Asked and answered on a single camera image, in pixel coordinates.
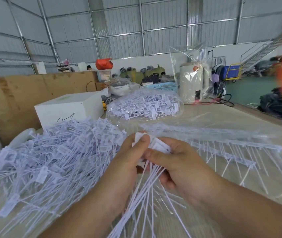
person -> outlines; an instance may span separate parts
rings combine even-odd
[[[228,237],[282,237],[282,205],[219,176],[183,141],[161,137],[171,154],[148,149],[143,135],[126,138],[94,188],[45,230],[40,238],[104,237],[131,194],[140,158],[166,168],[159,177],[191,205],[207,212]]]

red plastic bag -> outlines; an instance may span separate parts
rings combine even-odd
[[[99,70],[112,69],[113,63],[110,61],[110,59],[111,58],[97,59],[96,68]]]

clothing pile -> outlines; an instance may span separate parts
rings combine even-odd
[[[280,88],[274,88],[272,92],[271,94],[260,96],[258,110],[282,118],[282,95]]]

